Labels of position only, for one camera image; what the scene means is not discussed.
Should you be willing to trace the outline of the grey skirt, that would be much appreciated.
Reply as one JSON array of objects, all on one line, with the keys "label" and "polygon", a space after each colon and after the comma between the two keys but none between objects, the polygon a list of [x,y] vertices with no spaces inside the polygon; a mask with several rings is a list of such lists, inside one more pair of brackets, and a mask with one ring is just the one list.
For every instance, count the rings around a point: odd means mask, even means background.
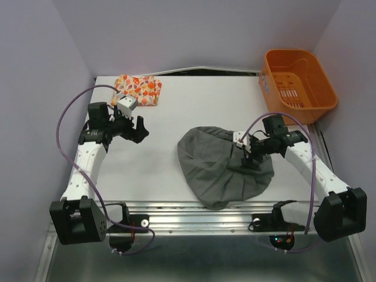
[{"label": "grey skirt", "polygon": [[274,177],[270,156],[256,168],[242,164],[243,151],[233,143],[233,132],[215,126],[190,129],[177,143],[177,158],[187,185],[210,210],[262,194]]}]

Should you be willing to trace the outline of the floral orange skirt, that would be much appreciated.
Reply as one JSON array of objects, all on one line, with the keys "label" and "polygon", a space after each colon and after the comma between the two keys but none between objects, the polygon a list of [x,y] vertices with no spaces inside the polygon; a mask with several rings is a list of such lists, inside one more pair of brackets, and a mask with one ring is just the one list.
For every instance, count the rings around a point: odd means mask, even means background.
[{"label": "floral orange skirt", "polygon": [[120,75],[115,80],[114,87],[117,91],[113,92],[110,103],[112,106],[115,106],[120,98],[124,96],[136,98],[140,106],[156,106],[159,101],[162,83],[154,76]]}]

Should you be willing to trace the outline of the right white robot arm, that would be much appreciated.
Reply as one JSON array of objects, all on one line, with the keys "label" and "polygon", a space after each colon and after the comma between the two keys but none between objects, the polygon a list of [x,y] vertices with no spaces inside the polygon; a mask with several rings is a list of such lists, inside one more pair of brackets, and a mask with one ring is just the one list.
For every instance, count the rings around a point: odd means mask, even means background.
[{"label": "right white robot arm", "polygon": [[290,131],[284,117],[279,112],[264,114],[259,119],[265,139],[246,130],[233,133],[233,142],[244,153],[242,164],[252,169],[259,168],[266,156],[281,155],[311,186],[310,201],[278,202],[271,212],[254,214],[249,229],[259,233],[314,231],[326,242],[363,232],[367,218],[365,191],[338,178],[317,156],[309,133],[305,129]]}]

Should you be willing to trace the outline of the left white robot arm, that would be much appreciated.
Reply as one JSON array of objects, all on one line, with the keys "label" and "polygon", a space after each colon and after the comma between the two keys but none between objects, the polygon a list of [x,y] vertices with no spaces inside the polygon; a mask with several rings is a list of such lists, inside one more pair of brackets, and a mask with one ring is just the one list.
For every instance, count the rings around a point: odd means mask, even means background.
[{"label": "left white robot arm", "polygon": [[125,231],[130,216],[115,212],[110,220],[95,203],[101,164],[112,140],[120,136],[140,143],[149,132],[141,116],[134,119],[137,99],[127,96],[113,106],[105,102],[88,104],[88,120],[78,139],[78,150],[72,165],[68,186],[59,201],[51,203],[49,212],[59,241],[63,245],[103,241],[109,227]]}]

